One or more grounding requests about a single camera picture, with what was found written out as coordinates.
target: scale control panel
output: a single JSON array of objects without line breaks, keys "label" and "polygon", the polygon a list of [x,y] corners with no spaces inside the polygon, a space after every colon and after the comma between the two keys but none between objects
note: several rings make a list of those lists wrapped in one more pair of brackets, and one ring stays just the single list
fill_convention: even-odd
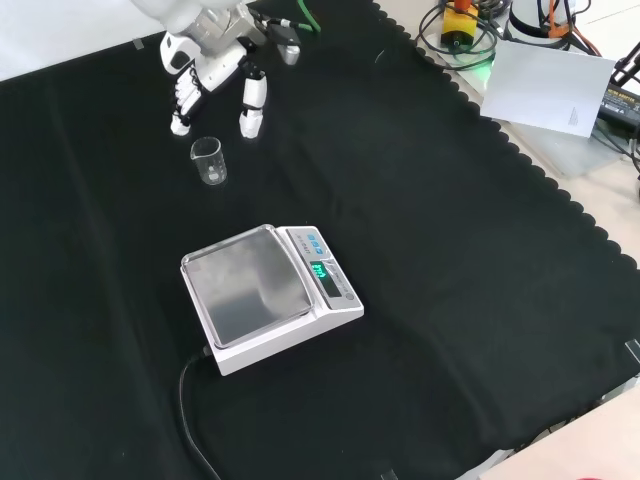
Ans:
[{"label": "scale control panel", "polygon": [[294,227],[286,231],[329,308],[359,308],[360,300],[318,229]]}]

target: electronic equipment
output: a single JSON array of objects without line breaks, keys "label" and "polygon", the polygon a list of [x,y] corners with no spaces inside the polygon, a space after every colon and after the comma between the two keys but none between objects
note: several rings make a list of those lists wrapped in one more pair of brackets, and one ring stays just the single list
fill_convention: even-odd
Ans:
[{"label": "electronic equipment", "polygon": [[598,118],[633,135],[640,125],[640,96],[610,83],[600,104]]},{"label": "electronic equipment", "polygon": [[[471,4],[471,0],[455,0],[455,2],[450,2],[449,5],[453,5],[455,8],[472,15],[478,15],[478,9]],[[446,8],[443,14],[440,44],[453,49],[458,49],[462,46],[470,47],[473,45],[477,26],[478,22],[473,17]]]},{"label": "electronic equipment", "polygon": [[263,225],[185,256],[181,272],[222,375],[364,314],[315,227]]}]

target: yellow device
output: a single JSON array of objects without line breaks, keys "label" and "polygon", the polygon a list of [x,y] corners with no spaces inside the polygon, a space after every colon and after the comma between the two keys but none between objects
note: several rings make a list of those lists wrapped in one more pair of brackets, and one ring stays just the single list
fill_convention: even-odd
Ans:
[{"label": "yellow device", "polygon": [[[464,10],[476,17],[478,16],[478,9],[471,5],[471,2],[462,0],[449,2],[449,5]],[[445,8],[440,43],[453,49],[462,46],[471,46],[473,45],[477,26],[478,22],[475,18],[457,13],[450,8]]]}]

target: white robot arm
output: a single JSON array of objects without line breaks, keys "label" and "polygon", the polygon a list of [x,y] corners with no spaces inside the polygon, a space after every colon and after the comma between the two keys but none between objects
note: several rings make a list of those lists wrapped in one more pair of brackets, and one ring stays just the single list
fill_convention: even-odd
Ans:
[{"label": "white robot arm", "polygon": [[160,46],[162,63],[170,74],[180,74],[175,88],[173,133],[186,135],[191,114],[203,95],[213,92],[236,70],[242,69],[246,83],[240,131],[246,138],[255,138],[262,124],[267,79],[264,72],[247,59],[247,49],[257,48],[267,41],[266,24],[257,22],[239,0],[132,2],[167,29]]}]

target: green light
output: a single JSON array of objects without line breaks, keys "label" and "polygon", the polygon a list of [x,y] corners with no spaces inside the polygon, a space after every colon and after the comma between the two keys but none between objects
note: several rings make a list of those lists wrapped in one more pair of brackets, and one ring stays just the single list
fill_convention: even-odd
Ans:
[{"label": "green light", "polygon": [[315,273],[318,278],[324,278],[327,276],[322,269],[322,265],[313,265],[313,273]]}]

